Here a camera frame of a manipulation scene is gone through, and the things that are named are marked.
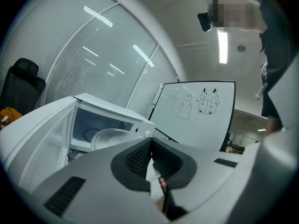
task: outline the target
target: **fluorescent light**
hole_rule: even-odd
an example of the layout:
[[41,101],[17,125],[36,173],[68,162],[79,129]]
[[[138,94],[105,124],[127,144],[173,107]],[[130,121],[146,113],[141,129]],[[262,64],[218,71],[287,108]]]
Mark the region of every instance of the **fluorescent light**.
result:
[[93,64],[93,65],[96,65],[95,63],[93,63],[93,62],[91,62],[91,61],[89,61],[89,60],[87,60],[87,59],[85,59],[86,61],[88,61],[88,62],[90,62],[91,64]]
[[217,32],[219,40],[219,62],[226,64],[228,62],[228,34],[220,30]]
[[108,71],[107,71],[107,73],[108,73],[109,75],[111,75],[111,76],[114,76],[114,75],[112,75],[112,74],[111,74],[110,72],[108,72]]
[[113,23],[111,21],[109,21],[106,17],[103,17],[102,15],[99,15],[97,12],[91,10],[89,7],[84,6],[84,11],[91,14],[92,16],[95,16],[97,19],[101,20],[103,23],[105,23],[109,27],[113,26]]
[[124,74],[120,69],[116,68],[115,66],[113,66],[112,64],[110,64],[114,69],[118,70],[120,73]]
[[85,50],[88,50],[90,53],[93,53],[95,56],[98,56],[97,54],[95,54],[94,52],[92,52],[90,49],[87,49],[86,47],[83,47]]
[[153,62],[151,62],[150,61],[150,59],[146,56],[146,54],[144,54],[144,52],[135,44],[134,46],[133,46],[133,48],[144,58],[144,60],[146,61],[146,62],[148,62],[149,63],[149,65],[151,66],[151,67],[154,67],[155,65],[153,64]]

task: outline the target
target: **whiteboard frame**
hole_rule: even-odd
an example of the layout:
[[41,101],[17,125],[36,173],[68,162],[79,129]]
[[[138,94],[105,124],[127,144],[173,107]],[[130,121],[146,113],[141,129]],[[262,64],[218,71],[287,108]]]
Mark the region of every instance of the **whiteboard frame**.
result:
[[[150,113],[149,121],[150,121],[150,118],[152,117],[153,113],[155,112],[156,105],[157,105],[158,102],[159,102],[160,96],[161,96],[161,94],[162,94],[162,92],[163,92],[163,89],[164,89],[164,86],[165,86],[166,84],[199,83],[199,82],[229,82],[229,83],[234,83],[234,101],[233,101],[233,108],[232,108],[232,112],[231,112],[231,116],[230,116],[230,121],[229,121],[229,125],[228,125],[228,130],[227,130],[227,132],[226,132],[226,135],[225,135],[225,137],[224,137],[223,143],[222,143],[221,148],[220,148],[220,150],[219,150],[219,151],[223,151],[223,152],[224,152],[224,151],[225,151],[225,146],[226,146],[226,137],[227,137],[227,135],[228,135],[228,132],[229,132],[229,130],[230,130],[230,126],[231,126],[231,124],[232,124],[233,114],[234,114],[234,109],[235,109],[235,92],[236,92],[236,89],[235,89],[235,81],[228,81],[228,80],[204,80],[204,81],[184,81],[184,82],[165,83],[165,84],[163,85],[163,88],[162,88],[162,90],[161,90],[161,93],[160,93],[160,95],[159,95],[159,98],[158,98],[158,100],[157,100],[157,102],[156,102],[156,104],[155,104],[155,107],[153,108],[153,110],[152,110],[151,113]],[[160,131],[159,129],[157,129],[157,128],[155,128],[155,129],[158,130],[158,131],[159,131],[160,133],[162,133],[163,135],[165,135],[167,138],[169,138],[169,139],[171,139],[172,141],[178,143],[178,142],[175,141],[172,137],[170,137],[170,136],[168,136],[167,134],[163,133],[163,132]]]

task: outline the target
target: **window blinds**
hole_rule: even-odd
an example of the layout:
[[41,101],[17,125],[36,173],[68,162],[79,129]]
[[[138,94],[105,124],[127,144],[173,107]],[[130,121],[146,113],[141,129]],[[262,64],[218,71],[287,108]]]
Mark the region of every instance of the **window blinds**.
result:
[[27,0],[23,7],[19,10],[18,14],[15,16],[13,22],[10,24],[9,29],[2,41],[1,48],[0,48],[0,59],[4,53],[5,47],[7,46],[11,36],[13,35],[14,31],[23,20],[23,18],[37,5],[41,0]]
[[125,107],[156,47],[156,41],[124,7],[108,9],[64,50],[51,74],[44,104],[88,92]]
[[0,89],[8,68],[21,57],[35,62],[39,66],[38,76],[46,79],[63,46],[93,17],[84,6],[98,13],[114,3],[114,0],[41,0],[20,22],[6,46],[0,63]]
[[159,85],[173,83],[177,79],[176,73],[161,48],[155,52],[151,61],[154,67],[147,65],[127,105],[128,109],[135,111],[147,119],[154,108],[152,101]]

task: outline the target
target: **drawing on whiteboard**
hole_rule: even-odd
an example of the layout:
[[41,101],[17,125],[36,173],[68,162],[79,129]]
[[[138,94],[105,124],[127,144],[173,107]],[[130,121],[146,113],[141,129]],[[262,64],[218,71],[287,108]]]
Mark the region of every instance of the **drawing on whiteboard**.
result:
[[177,97],[178,97],[177,90],[170,91],[167,96],[167,101],[165,102],[165,107],[173,111],[177,102]]
[[178,112],[178,118],[180,119],[189,119],[190,118],[190,111],[192,109],[191,104],[192,94],[190,91],[186,91],[181,106]]
[[173,90],[169,93],[169,106],[171,106],[171,110],[173,111],[174,106],[176,104],[177,101],[177,97],[178,97],[178,91],[177,90]]
[[217,90],[218,88],[213,88],[211,91],[208,91],[206,87],[202,89],[200,98],[196,100],[199,102],[198,113],[211,115],[216,112],[217,105],[220,104],[218,101],[219,96],[216,93]]

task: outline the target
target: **black slot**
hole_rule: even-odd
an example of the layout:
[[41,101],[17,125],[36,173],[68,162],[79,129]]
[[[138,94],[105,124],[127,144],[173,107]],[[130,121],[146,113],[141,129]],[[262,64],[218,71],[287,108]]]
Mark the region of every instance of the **black slot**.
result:
[[225,159],[216,159],[216,160],[214,160],[214,162],[225,165],[225,166],[229,166],[232,168],[235,168],[238,164],[237,162],[232,162],[232,161],[225,160]]
[[76,194],[85,183],[85,179],[71,177],[50,199],[44,204],[45,208],[61,216],[71,204]]

